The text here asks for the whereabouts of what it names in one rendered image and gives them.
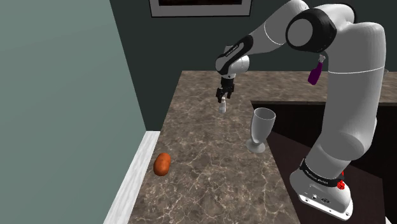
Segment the grey footed cup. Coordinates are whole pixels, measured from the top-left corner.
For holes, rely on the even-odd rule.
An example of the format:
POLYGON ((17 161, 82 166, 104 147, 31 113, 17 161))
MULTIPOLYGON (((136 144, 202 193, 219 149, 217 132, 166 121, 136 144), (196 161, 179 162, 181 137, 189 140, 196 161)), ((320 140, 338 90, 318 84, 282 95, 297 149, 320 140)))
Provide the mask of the grey footed cup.
POLYGON ((253 111, 250 127, 250 138, 246 147, 253 153, 263 153, 265 142, 274 126, 276 114, 268 108, 256 108, 253 111))

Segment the dark robot stand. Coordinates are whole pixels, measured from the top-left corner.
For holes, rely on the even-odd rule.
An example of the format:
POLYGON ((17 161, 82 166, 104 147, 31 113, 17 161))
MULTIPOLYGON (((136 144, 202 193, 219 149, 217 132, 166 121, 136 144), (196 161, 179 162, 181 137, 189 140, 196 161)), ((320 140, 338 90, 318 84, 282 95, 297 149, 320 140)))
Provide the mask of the dark robot stand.
POLYGON ((353 213, 347 221, 342 221, 304 204, 291 187, 289 175, 299 167, 310 148, 275 132, 270 133, 267 142, 301 224, 386 224, 380 178, 351 165, 345 168, 344 176, 351 190, 353 213))

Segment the purple spray bottle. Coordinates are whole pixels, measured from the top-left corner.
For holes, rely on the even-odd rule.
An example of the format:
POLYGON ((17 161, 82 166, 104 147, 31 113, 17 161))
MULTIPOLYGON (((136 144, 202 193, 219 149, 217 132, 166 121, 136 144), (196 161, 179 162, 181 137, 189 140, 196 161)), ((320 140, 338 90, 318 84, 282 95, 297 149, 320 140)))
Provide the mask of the purple spray bottle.
POLYGON ((319 59, 318 59, 318 63, 317 63, 316 68, 314 68, 314 69, 310 72, 307 81, 308 81, 311 85, 315 85, 315 84, 317 83, 317 81, 318 81, 318 79, 319 79, 319 77, 320 77, 320 75, 321 75, 322 69, 323 69, 323 62, 324 62, 325 58, 326 58, 326 57, 325 57, 324 55, 320 55, 320 56, 319 56, 319 59))

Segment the white-framed wall picture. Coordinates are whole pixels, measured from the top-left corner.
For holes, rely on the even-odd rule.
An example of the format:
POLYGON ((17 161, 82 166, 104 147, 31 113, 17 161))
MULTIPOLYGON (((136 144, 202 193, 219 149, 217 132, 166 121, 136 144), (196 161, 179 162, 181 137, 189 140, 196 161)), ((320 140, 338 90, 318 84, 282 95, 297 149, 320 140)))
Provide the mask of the white-framed wall picture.
POLYGON ((152 17, 235 17, 249 16, 252 0, 242 4, 160 6, 159 0, 149 0, 152 17))

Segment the orange-brown potato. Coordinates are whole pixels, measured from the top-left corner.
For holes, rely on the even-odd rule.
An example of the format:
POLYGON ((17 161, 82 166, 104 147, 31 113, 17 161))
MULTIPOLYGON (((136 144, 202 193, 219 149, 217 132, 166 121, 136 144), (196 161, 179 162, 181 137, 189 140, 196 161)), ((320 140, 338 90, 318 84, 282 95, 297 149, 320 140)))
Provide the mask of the orange-brown potato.
POLYGON ((168 153, 161 153, 153 164, 153 171, 157 176, 165 176, 168 174, 170 164, 171 156, 168 153))

